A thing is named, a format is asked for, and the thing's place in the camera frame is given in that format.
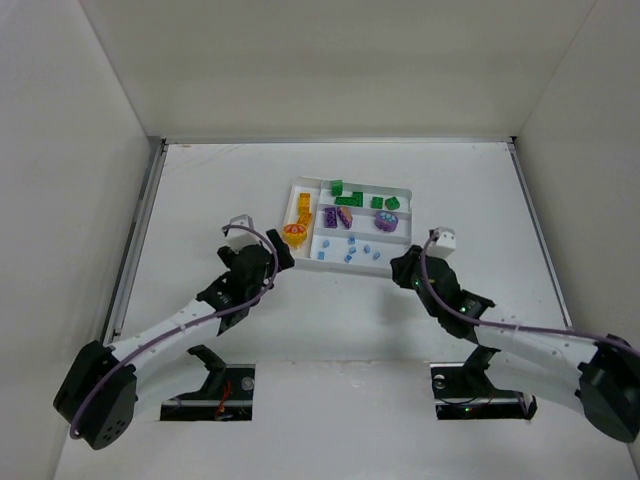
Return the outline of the orange round lego figure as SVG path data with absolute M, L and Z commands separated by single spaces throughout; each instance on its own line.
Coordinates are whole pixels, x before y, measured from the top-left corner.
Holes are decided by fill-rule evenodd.
M 307 227 L 299 223 L 289 223 L 282 228 L 283 241 L 291 248 L 298 249 L 307 240 Z

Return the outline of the yellow lego brick pair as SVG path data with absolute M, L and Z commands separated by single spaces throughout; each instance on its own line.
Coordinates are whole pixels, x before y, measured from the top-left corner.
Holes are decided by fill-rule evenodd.
M 313 215 L 309 211 L 300 213 L 297 219 L 297 223 L 305 227 L 309 227 L 312 223 L 312 217 Z

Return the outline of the purple lego brick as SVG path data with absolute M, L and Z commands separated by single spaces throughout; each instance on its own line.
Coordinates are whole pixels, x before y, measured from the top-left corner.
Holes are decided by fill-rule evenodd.
M 338 226 L 337 210 L 335 207 L 326 207 L 324 209 L 324 227 L 336 229 Z
M 351 229 L 353 225 L 353 216 L 350 209 L 346 206 L 339 206 L 337 216 L 345 229 Z

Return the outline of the green curved lego brick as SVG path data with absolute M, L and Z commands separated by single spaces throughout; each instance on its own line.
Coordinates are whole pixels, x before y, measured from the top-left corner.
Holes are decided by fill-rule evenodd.
M 340 197 L 343 195 L 344 185 L 342 180 L 332 180 L 330 182 L 330 193 L 333 197 Z

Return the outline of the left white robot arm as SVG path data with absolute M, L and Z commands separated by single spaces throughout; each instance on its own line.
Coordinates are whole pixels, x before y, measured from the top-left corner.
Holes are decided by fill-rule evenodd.
M 248 245 L 219 248 L 225 272 L 186 306 L 154 327 L 109 345 L 94 340 L 77 353 L 53 407 L 69 425 L 69 436 L 92 449 L 112 444 L 149 398 L 152 375 L 183 355 L 204 352 L 205 342 L 244 320 L 273 288 L 276 276 L 295 265 L 289 246 L 275 229 L 259 233 L 228 224 L 223 231 L 253 236 Z

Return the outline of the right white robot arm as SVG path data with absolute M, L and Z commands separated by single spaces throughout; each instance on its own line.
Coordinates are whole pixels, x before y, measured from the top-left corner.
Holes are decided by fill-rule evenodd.
M 460 287 L 448 263 L 413 245 L 390 261 L 392 280 L 414 291 L 449 335 L 475 345 L 474 383 L 539 396 L 582 414 L 606 436 L 639 436 L 639 351 L 615 335 L 488 321 L 494 302 Z

